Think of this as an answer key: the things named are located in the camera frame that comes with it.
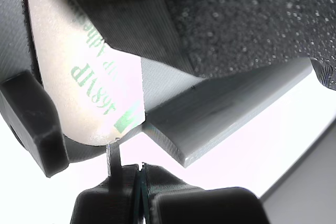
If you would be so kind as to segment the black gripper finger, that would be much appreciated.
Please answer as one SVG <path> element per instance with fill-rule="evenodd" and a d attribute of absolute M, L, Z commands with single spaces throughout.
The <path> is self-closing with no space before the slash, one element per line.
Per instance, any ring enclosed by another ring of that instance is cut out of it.
<path fill-rule="evenodd" d="M 75 201 L 71 223 L 137 223 L 140 205 L 139 166 L 122 166 Z"/>
<path fill-rule="evenodd" d="M 141 193 L 146 223 L 269 223 L 261 201 L 249 190 L 204 190 L 161 166 L 143 164 Z"/>

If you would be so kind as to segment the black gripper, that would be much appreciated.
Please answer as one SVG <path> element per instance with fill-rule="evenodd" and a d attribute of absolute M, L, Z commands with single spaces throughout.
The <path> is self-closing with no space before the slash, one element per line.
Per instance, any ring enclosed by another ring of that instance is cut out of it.
<path fill-rule="evenodd" d="M 335 0 L 165 0 L 195 75 L 296 58 L 335 69 Z"/>

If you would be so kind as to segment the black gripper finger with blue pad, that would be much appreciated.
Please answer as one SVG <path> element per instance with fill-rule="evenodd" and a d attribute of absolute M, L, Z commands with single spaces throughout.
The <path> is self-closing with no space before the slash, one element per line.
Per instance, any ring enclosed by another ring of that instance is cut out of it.
<path fill-rule="evenodd" d="M 74 1 L 111 48 L 194 74 L 165 0 Z"/>
<path fill-rule="evenodd" d="M 335 67 L 313 57 L 311 63 L 319 82 L 328 89 L 335 89 Z"/>

